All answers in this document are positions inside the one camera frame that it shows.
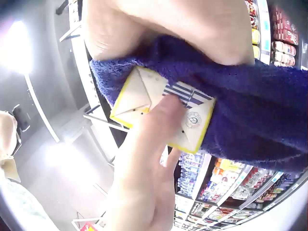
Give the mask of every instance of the hand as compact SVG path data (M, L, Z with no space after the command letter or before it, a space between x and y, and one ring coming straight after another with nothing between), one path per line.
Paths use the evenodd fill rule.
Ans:
M128 133L116 157L114 183L108 193L109 230L172 228L173 173L180 151L171 151L166 167L160 165L160 157L170 138L180 129L185 111L177 97L167 95Z
M125 57L157 34L169 34L217 63L254 64L243 0L83 0L82 30L96 60Z

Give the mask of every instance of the blue price label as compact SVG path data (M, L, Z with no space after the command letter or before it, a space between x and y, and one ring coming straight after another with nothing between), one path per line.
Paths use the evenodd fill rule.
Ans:
M268 24L268 21L264 21L264 29L265 30L269 30L270 29L270 26Z
M270 41L269 40L265 40L263 43L263 50L265 51L269 51L270 50Z

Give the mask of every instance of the snack package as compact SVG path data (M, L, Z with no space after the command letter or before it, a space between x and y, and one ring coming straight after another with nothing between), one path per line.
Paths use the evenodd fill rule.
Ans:
M284 54L282 52L276 51L273 53L272 56L276 61L284 63L287 66L294 66L295 65L295 59L293 56Z
M246 3L246 6L247 6L247 9L248 9L248 13L251 16L257 16L258 15L258 8L257 8L256 4L254 4L253 2L246 1L246 0L245 0L245 3Z
M258 29L259 28L259 20L254 17L254 16L251 16L250 15L250 24L251 24L251 28L253 29Z
M275 30L274 39L282 40L287 43L298 45L298 35L287 29Z
M253 47L254 58L260 59L260 48L255 45L252 45L252 47Z
M251 30L252 30L252 43L259 44L261 40L260 32L256 29L251 29Z
M277 23L278 30L286 29L286 30L293 32L294 34L298 34L295 25L291 23L290 20L282 18L282 19L277 20L276 23Z

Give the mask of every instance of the blue stripes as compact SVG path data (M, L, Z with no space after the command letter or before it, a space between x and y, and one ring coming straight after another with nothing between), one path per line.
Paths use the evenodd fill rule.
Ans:
M201 96L201 97L203 97L203 98L205 98L205 99L207 99L207 100L212 100L212 98L210 98L210 97L208 97L207 95L202 94L202 93L200 93L200 92L194 91L194 94L196 94L196 95L198 95L198 96Z
M178 93L180 93L180 94L182 94L182 95L184 95L184 96L187 96L188 98L190 97L190 94L187 94L187 93L185 93L185 92L183 92L183 91L180 91L180 90L178 90L178 89L176 89L176 88L170 87L170 86L168 86L168 85L166 85L166 88L171 89L171 90L173 90L173 91L176 91L176 92L178 92Z
M188 88L185 88L185 87L182 87L181 85L179 84L174 84L175 87L178 87L178 88L181 88L182 90L185 90L185 91L188 91L188 92L192 92L192 90L188 89Z
M181 100L184 100L184 101L186 101L186 102L189 101L189 99L184 98L183 96L180 96L180 95L178 95L178 94L176 94L176 93L174 93L174 92L168 91L168 90L166 90L166 89L164 90L164 92L166 92L166 93L168 93L168 94L171 94L171 95L176 95L176 96L179 97Z
M200 104L203 103L203 102L201 102L200 100L197 100L197 99L195 99L195 98L191 98L191 99L190 99L190 102L195 103L195 104L197 104L197 105L200 105Z
M182 82L172 86L167 84L162 95L165 96L167 94L176 95L188 109L212 100L210 96Z

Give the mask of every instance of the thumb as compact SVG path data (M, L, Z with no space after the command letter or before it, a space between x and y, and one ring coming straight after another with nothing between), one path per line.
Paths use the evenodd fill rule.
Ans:
M179 161L181 151L173 148L167 158L166 168L167 171L173 175L177 162Z

